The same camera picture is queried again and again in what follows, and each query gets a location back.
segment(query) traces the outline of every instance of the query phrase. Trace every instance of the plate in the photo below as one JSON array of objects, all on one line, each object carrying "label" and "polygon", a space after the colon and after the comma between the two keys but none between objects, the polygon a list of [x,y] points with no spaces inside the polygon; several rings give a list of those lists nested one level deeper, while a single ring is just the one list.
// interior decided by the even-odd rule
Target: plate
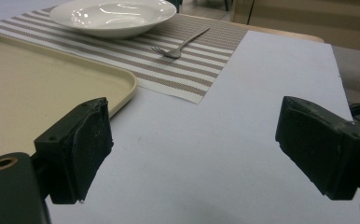
[{"label": "plate", "polygon": [[175,13],[175,6],[165,0],[76,0],[53,8],[49,16],[89,35],[125,39],[148,31]]}]

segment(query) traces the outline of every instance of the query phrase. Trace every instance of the fork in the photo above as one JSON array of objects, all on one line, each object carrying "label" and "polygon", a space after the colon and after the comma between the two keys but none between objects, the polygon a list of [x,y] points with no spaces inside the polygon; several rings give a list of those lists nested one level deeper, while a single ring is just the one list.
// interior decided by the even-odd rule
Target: fork
[{"label": "fork", "polygon": [[183,43],[181,43],[181,45],[179,47],[177,47],[177,49],[172,49],[169,51],[165,51],[164,49],[160,49],[160,48],[152,48],[154,51],[156,51],[158,54],[161,54],[163,56],[166,57],[170,57],[170,58],[174,58],[174,59],[178,59],[181,56],[181,49],[188,44],[189,42],[191,42],[192,40],[194,40],[195,38],[197,38],[198,36],[202,35],[203,33],[205,33],[206,31],[208,31],[210,28],[209,27],[205,27],[202,30],[198,31],[197,33],[195,33],[194,35],[191,35],[189,38],[187,38],[185,41],[183,41]]}]

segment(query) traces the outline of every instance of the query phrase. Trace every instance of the tabletop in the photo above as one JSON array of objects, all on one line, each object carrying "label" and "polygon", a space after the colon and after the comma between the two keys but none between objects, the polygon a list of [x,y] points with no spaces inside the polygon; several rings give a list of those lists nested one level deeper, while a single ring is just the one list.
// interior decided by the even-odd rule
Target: tabletop
[{"label": "tabletop", "polygon": [[[64,0],[0,3],[0,20]],[[112,153],[84,203],[52,223],[360,223],[281,151],[285,95],[352,119],[330,45],[248,31],[200,103],[138,88],[111,118]]]}]

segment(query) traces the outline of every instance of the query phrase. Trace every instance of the white table surface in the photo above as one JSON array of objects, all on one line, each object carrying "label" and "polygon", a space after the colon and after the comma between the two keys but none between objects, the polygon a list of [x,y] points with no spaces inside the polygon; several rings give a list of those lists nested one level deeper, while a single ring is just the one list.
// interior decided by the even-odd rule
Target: white table surface
[{"label": "white table surface", "polygon": [[[64,0],[1,0],[0,19]],[[360,190],[332,202],[281,151],[282,98],[351,119],[331,46],[248,32],[199,105],[138,88],[85,203],[53,223],[360,223]]]}]

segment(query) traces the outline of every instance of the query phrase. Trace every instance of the fork handle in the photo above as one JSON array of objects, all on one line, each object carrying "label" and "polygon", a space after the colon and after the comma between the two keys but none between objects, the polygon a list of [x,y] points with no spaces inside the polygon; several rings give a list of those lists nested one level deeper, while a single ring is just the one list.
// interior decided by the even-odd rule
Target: fork handle
[{"label": "fork handle", "polygon": [[197,38],[198,36],[202,35],[209,29],[210,29],[209,27],[205,27],[202,30],[200,30],[199,32],[195,33],[194,35],[191,35],[189,38],[187,38],[185,41],[183,41],[183,43],[181,43],[181,45],[178,48],[182,49],[186,44],[188,44],[189,42],[191,42],[193,39]]}]

